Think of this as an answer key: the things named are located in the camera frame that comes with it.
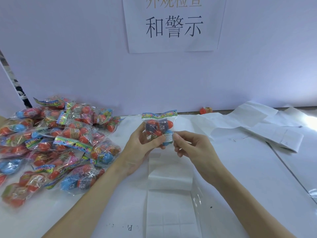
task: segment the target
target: pile of packaged toys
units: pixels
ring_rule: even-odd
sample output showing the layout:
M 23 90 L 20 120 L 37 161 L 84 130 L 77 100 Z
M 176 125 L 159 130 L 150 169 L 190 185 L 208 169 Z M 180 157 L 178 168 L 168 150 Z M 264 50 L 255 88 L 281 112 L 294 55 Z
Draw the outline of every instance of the pile of packaged toys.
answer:
M 58 96 L 34 100 L 38 107 L 16 112 L 0 127 L 0 185 L 6 185 L 1 198 L 13 208 L 56 184 L 84 193 L 121 151 L 108 138 L 123 120 L 112 109 Z M 16 173 L 21 176 L 15 183 L 5 184 Z

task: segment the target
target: table surface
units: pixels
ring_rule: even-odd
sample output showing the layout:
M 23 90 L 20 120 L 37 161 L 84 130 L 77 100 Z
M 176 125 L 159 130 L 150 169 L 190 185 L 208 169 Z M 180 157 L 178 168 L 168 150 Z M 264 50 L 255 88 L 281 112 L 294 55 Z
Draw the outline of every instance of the table surface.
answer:
M 178 116 L 175 129 L 197 132 L 190 121 L 191 117 Z M 128 116 L 110 138 L 124 147 L 140 123 L 140 116 Z M 297 155 L 300 156 L 302 150 L 307 149 L 307 152 L 300 157 L 314 153 L 315 148 L 305 143 L 303 140 Z M 279 222 L 298 238 L 315 236 L 317 204 L 265 142 L 234 129 L 226 130 L 223 137 L 212 144 L 226 168 Z M 161 155 L 164 152 L 172 152 L 172 146 L 168 146 Z M 118 186 L 92 237 L 145 237 L 147 176 L 148 163 L 145 162 Z M 10 178 L 6 184 L 17 179 L 18 175 Z M 203 238 L 248 237 L 219 192 L 206 183 L 196 170 L 192 196 L 200 200 L 196 212 Z M 18 212 L 1 205 L 1 234 L 15 238 L 41 237 L 80 197 L 55 188 L 38 192 Z

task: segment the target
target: hand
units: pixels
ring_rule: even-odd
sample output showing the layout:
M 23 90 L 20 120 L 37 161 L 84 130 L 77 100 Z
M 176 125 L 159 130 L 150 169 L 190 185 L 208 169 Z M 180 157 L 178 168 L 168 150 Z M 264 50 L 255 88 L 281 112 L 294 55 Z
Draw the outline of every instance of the hand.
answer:
M 175 132 L 174 146 L 177 155 L 188 157 L 203 179 L 210 184 L 214 184 L 217 176 L 225 169 L 214 147 L 205 135 L 188 131 Z
M 129 141 L 121 152 L 114 164 L 118 164 L 125 176 L 134 173 L 149 153 L 154 149 L 160 147 L 165 149 L 162 143 L 165 141 L 165 136 L 159 136 L 152 141 L 148 141 L 145 130 L 145 123 L 143 122 L 130 136 Z

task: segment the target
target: paper sign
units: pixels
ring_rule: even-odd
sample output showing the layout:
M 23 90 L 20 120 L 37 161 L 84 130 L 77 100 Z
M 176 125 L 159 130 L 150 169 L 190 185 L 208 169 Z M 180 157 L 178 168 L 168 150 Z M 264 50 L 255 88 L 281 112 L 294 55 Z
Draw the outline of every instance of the paper sign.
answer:
M 212 51 L 226 0 L 123 0 L 130 53 Z

